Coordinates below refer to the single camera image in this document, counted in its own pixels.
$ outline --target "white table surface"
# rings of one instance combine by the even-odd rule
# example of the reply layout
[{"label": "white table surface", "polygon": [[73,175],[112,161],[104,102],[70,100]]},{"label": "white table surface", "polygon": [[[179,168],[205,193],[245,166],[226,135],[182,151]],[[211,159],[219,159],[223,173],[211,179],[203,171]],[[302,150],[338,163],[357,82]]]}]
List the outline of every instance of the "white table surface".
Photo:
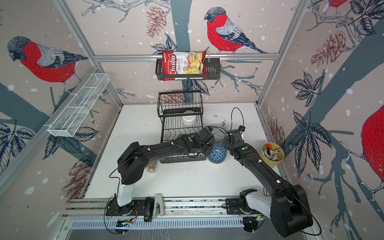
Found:
[{"label": "white table surface", "polygon": [[[203,126],[226,122],[231,125],[231,111],[238,107],[244,116],[244,141],[256,150],[267,141],[253,103],[204,103]],[[242,124],[240,112],[233,111],[233,127]],[[157,106],[124,105],[111,133],[104,153],[93,175],[85,198],[109,198],[117,192],[118,179],[109,178],[117,168],[117,159],[132,143],[140,145],[160,143],[161,121],[157,116]],[[243,190],[262,190],[260,181],[227,151],[224,162],[215,164],[205,161],[161,164],[157,162],[155,173],[144,170],[142,178],[136,182],[133,197],[203,197],[235,196]]]}]

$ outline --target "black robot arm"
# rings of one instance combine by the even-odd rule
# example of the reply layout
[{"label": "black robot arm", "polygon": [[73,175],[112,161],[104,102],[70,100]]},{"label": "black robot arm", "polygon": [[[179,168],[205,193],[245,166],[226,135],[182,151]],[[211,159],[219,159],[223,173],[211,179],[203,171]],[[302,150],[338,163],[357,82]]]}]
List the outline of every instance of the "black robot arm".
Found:
[{"label": "black robot arm", "polygon": [[[132,143],[118,159],[121,184],[134,184],[142,177],[148,164],[160,159],[189,153],[210,155],[214,144],[211,130],[206,127],[197,134],[181,135],[173,141],[155,145],[140,146],[138,142]],[[304,189],[300,185],[291,185],[273,171],[251,145],[244,143],[239,130],[228,131],[226,140],[225,148],[257,177],[271,196],[270,218],[277,232],[286,237],[310,227],[313,220]]]}]

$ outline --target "red bird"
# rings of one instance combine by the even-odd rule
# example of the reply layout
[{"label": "red bird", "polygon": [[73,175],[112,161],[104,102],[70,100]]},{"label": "red bird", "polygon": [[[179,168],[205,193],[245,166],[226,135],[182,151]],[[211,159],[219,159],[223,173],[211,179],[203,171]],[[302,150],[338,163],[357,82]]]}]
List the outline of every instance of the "red bird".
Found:
[{"label": "red bird", "polygon": [[236,26],[227,16],[224,8],[213,7],[208,10],[204,17],[207,20],[208,39],[217,47],[218,52],[235,52],[241,48],[251,48],[260,53],[266,53],[258,49],[243,33],[240,27]]},{"label": "red bird", "polygon": [[36,77],[51,83],[63,83],[72,75],[79,62],[88,59],[79,54],[63,51],[32,42],[30,39],[17,36],[8,43],[8,51],[13,61],[17,59],[26,66]]},{"label": "red bird", "polygon": [[371,190],[365,183],[364,185],[368,191],[371,192],[372,198],[368,199],[375,202],[375,193],[384,189],[384,106],[372,114],[364,123],[361,130],[361,143],[363,154],[356,154],[348,149],[345,142],[341,142],[346,145],[348,155],[353,154],[361,157],[369,163],[372,170],[380,177],[381,184],[376,189]]},{"label": "red bird", "polygon": [[324,12],[324,16],[327,15],[327,11],[328,11],[329,7],[335,7],[336,8],[336,14],[335,14],[335,16],[336,16],[337,14],[341,14],[341,12],[339,12],[337,10],[337,8],[340,5],[342,5],[343,3],[345,3],[347,0],[325,0],[325,1],[328,3],[328,7],[327,7],[327,10],[325,10],[325,12]]}]

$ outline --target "white bowl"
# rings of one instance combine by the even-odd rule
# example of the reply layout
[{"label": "white bowl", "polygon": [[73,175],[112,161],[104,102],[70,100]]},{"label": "white bowl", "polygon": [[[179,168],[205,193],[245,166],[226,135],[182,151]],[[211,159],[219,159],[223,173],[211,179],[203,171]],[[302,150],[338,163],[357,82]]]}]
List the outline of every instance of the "white bowl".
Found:
[{"label": "white bowl", "polygon": [[[194,111],[185,111],[183,113],[194,113]],[[190,126],[195,124],[195,122],[197,121],[197,118],[196,118],[196,115],[188,115],[188,116],[182,116],[181,120],[185,125]]]}]

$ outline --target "bird head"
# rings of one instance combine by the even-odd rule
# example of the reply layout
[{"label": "bird head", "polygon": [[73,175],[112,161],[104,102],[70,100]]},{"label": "bird head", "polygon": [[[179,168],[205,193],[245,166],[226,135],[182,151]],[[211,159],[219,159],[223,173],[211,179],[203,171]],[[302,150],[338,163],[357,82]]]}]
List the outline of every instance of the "bird head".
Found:
[{"label": "bird head", "polygon": [[209,23],[212,23],[214,19],[221,14],[226,15],[224,8],[213,7],[207,11],[207,14],[204,17],[204,20],[208,20]]},{"label": "bird head", "polygon": [[29,38],[23,36],[17,36],[8,42],[8,52],[13,61],[20,59],[25,61],[24,47],[32,41]]}]

